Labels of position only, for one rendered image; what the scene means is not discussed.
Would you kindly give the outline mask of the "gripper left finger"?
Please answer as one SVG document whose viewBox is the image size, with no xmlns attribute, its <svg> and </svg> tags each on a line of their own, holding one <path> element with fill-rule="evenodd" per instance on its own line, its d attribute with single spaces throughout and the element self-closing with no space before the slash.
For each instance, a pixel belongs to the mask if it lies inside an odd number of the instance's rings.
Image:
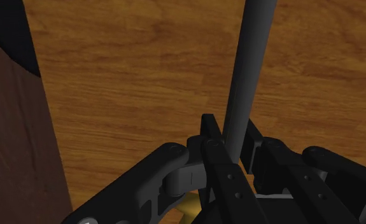
<svg viewBox="0 0 366 224">
<path fill-rule="evenodd" d="M 212 114 L 186 145 L 164 143 L 68 215 L 61 224 L 158 224 L 192 190 L 201 211 L 192 224 L 267 224 Z"/>
</svg>

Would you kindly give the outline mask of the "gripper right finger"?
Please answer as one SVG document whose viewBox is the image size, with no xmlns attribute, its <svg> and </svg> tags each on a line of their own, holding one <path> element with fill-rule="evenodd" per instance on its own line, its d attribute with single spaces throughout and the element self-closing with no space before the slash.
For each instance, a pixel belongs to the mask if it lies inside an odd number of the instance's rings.
<svg viewBox="0 0 366 224">
<path fill-rule="evenodd" d="M 262 195 L 288 190 L 308 224 L 366 224 L 366 167 L 326 148 L 295 153 L 248 122 L 240 159 Z"/>
</svg>

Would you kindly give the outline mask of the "dark grey long rod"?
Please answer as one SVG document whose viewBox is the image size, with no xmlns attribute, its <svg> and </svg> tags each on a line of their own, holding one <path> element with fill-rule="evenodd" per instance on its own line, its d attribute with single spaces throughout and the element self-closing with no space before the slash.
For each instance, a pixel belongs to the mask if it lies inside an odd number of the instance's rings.
<svg viewBox="0 0 366 224">
<path fill-rule="evenodd" d="M 245 0 L 222 132 L 234 163 L 243 147 L 277 1 Z"/>
</svg>

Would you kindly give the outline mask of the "dark brown wooden furniture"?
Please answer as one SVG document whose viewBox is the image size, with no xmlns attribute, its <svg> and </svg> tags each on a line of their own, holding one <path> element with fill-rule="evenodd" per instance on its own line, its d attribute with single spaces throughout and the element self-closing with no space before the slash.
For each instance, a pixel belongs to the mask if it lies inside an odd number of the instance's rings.
<svg viewBox="0 0 366 224">
<path fill-rule="evenodd" d="M 43 82 L 0 48 L 0 224 L 61 224 L 71 211 Z"/>
</svg>

